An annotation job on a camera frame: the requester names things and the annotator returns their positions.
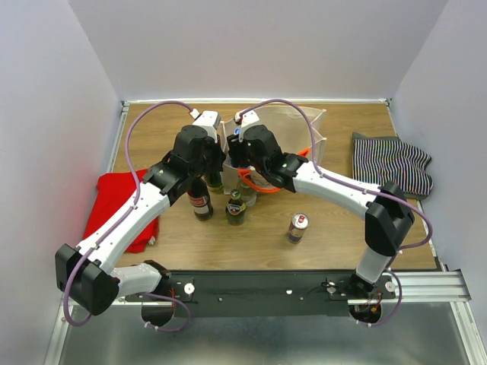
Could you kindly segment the beige canvas tote bag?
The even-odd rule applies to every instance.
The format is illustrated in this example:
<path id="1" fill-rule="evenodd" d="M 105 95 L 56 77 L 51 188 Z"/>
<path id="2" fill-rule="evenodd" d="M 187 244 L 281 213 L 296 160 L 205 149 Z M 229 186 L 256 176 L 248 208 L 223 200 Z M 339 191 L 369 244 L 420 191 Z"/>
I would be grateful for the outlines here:
<path id="1" fill-rule="evenodd" d="M 313 128 L 314 146 L 317 154 L 316 161 L 320 164 L 323 160 L 326 137 L 319 133 L 319 129 L 325 119 L 326 110 L 306 106 L 300 106 L 300 109 L 306 114 Z M 308 160 L 311 160 L 310 149 L 312 144 L 309 128 L 302 115 L 296 109 L 285 104 L 270 104 L 258 108 L 255 112 L 257 113 L 260 122 L 274 134 L 275 139 L 283 152 L 294 154 L 301 153 Z M 227 143 L 227 137 L 233 135 L 236 128 L 239 127 L 233 120 L 224 122 L 222 125 L 222 144 L 226 159 L 223 163 L 221 180 L 225 195 L 228 195 L 232 189 L 237 188 L 237 183 L 240 180 L 238 169 L 232 165 L 228 155 Z M 268 183 L 253 167 L 248 167 L 248 169 L 250 169 L 250 173 L 246 176 L 247 181 L 251 181 L 257 186 L 258 192 L 270 194 L 280 190 Z"/>

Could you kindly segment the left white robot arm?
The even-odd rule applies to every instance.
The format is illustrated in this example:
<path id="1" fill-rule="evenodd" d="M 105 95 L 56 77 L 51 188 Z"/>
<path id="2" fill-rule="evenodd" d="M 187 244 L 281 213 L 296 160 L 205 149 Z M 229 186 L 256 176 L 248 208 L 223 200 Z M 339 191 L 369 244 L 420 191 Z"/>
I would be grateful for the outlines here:
<path id="1" fill-rule="evenodd" d="M 92 316 L 107 310 L 120 296 L 143 291 L 152 300 L 168 293 L 168 281 L 150 265 L 123 275 L 115 265 L 135 238 L 186 194 L 200 176 L 222 167 L 225 155 L 218 129 L 193 123 L 178 132 L 173 148 L 149 167 L 122 207 L 76 247 L 61 246 L 55 254 L 56 284 Z"/>

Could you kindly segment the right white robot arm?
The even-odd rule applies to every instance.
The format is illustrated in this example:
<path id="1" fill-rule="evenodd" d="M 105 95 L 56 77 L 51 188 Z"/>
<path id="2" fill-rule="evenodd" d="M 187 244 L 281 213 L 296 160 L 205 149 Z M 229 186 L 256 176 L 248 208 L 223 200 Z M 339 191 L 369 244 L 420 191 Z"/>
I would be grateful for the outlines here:
<path id="1" fill-rule="evenodd" d="M 264 125 L 228 136 L 228 153 L 238 168 L 253 167 L 272 186 L 332 202 L 364 221 L 367 248 L 350 277 L 347 291 L 360 298 L 376 291 L 378 281 L 399 252 L 415 218 L 394 182 L 374 186 L 331 173 L 298 154 L 282 151 Z"/>

